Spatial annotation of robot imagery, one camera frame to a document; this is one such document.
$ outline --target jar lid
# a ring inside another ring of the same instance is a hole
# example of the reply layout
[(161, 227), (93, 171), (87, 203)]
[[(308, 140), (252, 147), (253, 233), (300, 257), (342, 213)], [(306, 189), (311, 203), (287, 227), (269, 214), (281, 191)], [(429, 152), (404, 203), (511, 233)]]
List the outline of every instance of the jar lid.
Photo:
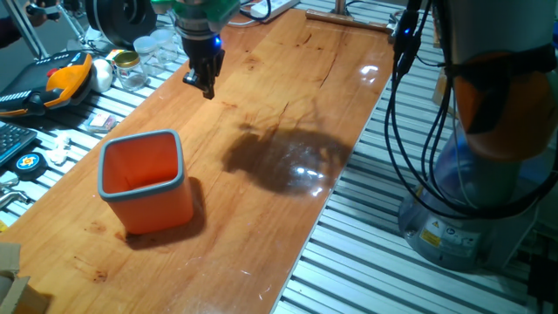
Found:
[(156, 30), (151, 33), (151, 37), (157, 41), (157, 44), (164, 44), (173, 40), (174, 32), (169, 30)]
[(144, 36), (133, 41), (133, 48), (138, 53), (148, 53), (155, 51), (159, 46), (155, 38)]
[(118, 67), (132, 67), (140, 62), (140, 55), (136, 51), (122, 51), (114, 57)]

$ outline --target small box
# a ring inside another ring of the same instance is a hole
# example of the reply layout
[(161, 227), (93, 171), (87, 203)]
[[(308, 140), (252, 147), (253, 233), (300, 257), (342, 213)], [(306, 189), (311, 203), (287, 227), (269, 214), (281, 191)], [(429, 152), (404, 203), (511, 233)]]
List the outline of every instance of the small box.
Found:
[(20, 278), (19, 249), (16, 243), (0, 243), (0, 314), (41, 314), (48, 299), (31, 288), (30, 277)]
[(86, 121), (85, 128), (91, 133), (108, 133), (117, 123), (110, 113), (94, 113)]
[(125, 51), (125, 50), (122, 50), (122, 49), (113, 49), (113, 50), (108, 54), (108, 56), (105, 57), (105, 60), (111, 63), (111, 65), (112, 65), (112, 70), (113, 70), (113, 71), (116, 71), (116, 64), (114, 63), (114, 58), (116, 58), (116, 56), (117, 56), (119, 53), (121, 53), (122, 51)]

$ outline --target keyboard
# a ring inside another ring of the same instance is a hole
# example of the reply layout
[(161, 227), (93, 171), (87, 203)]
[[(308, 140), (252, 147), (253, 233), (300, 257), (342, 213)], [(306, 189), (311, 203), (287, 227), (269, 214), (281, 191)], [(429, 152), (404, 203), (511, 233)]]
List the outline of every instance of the keyboard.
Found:
[(0, 166), (28, 146), (37, 132), (0, 121)]

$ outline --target brown rod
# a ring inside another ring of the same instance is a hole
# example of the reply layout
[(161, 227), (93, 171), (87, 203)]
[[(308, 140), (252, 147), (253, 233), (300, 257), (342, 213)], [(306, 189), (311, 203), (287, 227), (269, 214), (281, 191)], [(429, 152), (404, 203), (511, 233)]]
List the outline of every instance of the brown rod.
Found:
[(347, 17), (347, 16), (343, 16), (343, 15), (339, 15), (339, 14), (326, 13), (326, 12), (321, 12), (321, 11), (312, 10), (312, 9), (306, 10), (306, 18), (313, 19), (313, 20), (316, 20), (316, 21), (338, 24), (338, 25), (357, 27), (357, 28), (362, 28), (362, 29), (366, 29), (366, 30), (382, 31), (384, 33), (390, 33), (391, 32), (391, 30), (388, 30), (387, 24), (374, 23), (374, 22), (370, 22), (368, 24), (359, 23), (359, 22), (355, 21), (354, 17)]

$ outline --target black device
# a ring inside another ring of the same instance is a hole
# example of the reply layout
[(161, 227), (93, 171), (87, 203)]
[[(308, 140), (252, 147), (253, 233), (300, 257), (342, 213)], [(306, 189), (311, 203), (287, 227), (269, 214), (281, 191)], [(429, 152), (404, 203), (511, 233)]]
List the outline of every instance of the black device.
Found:
[(35, 131), (0, 121), (0, 166), (27, 147), (36, 137)]
[(40, 153), (20, 153), (8, 163), (8, 169), (17, 174), (21, 181), (33, 181), (46, 172), (49, 167)]
[(42, 115), (47, 110), (79, 104), (91, 90), (92, 57), (66, 51), (27, 65), (0, 92), (0, 117)]
[(113, 44), (133, 49), (133, 41), (155, 30), (157, 15), (149, 0), (85, 0), (89, 25)]
[(204, 40), (182, 38), (182, 46), (190, 57), (191, 70), (182, 81), (200, 89), (203, 97), (213, 99), (215, 77), (219, 76), (225, 58), (221, 38), (219, 35)]

